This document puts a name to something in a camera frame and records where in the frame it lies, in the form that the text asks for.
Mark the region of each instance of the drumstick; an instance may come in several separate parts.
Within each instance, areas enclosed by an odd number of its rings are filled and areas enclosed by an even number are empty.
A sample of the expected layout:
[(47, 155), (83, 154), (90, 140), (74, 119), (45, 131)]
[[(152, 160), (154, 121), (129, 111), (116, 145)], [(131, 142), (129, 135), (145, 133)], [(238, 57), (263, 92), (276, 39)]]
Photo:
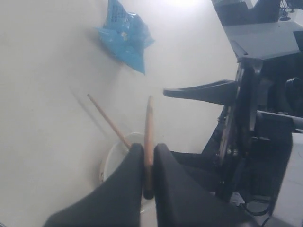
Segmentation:
[(151, 200), (153, 194), (153, 97), (150, 96), (147, 104), (144, 135), (144, 186), (143, 195), (147, 200)]
[(110, 120), (110, 118), (106, 115), (106, 113), (101, 109), (101, 107), (98, 105), (98, 103), (93, 99), (90, 94), (87, 95), (91, 102), (94, 104), (94, 106), (97, 108), (99, 113), (104, 117), (104, 119), (107, 121), (107, 123), (110, 125), (110, 127), (115, 131), (117, 136), (120, 138), (120, 140), (125, 144), (127, 149), (131, 148), (131, 144), (125, 139), (123, 134), (120, 132), (120, 130), (115, 126), (115, 124)]

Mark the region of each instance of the white floor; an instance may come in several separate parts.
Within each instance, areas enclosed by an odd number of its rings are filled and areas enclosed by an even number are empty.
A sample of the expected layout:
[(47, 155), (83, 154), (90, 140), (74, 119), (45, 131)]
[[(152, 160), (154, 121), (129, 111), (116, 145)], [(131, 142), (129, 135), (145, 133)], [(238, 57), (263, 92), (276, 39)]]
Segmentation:
[(155, 137), (201, 152), (220, 106), (167, 98), (164, 87), (234, 79), (236, 58), (210, 0), (122, 0), (156, 42), (146, 75), (116, 61), (97, 31), (106, 0), (0, 1), (0, 222), (40, 227), (98, 184), (117, 141), (91, 93), (123, 133), (144, 130), (155, 98)]

